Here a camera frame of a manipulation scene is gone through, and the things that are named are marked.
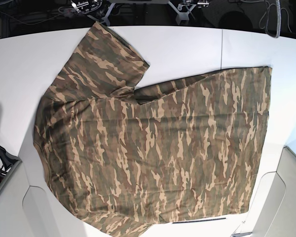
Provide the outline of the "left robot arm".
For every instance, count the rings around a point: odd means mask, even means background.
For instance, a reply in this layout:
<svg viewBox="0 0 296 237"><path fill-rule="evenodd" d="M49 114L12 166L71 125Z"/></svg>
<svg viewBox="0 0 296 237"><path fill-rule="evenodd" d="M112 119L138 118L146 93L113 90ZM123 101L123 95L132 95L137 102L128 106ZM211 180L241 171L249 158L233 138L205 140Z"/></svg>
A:
<svg viewBox="0 0 296 237"><path fill-rule="evenodd" d="M194 9L208 7L210 0L169 0L168 5L176 13L175 21L177 25L188 24L190 21L195 23L196 16L192 13Z"/></svg>

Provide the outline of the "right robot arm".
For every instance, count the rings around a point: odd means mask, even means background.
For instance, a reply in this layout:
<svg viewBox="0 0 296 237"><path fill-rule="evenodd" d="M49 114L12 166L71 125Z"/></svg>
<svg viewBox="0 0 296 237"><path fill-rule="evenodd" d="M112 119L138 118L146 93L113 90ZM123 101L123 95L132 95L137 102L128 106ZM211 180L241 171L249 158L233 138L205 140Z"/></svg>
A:
<svg viewBox="0 0 296 237"><path fill-rule="evenodd" d="M108 0L72 0L71 5L76 14L85 15L101 24L110 26L109 16L116 3L110 3Z"/></svg>

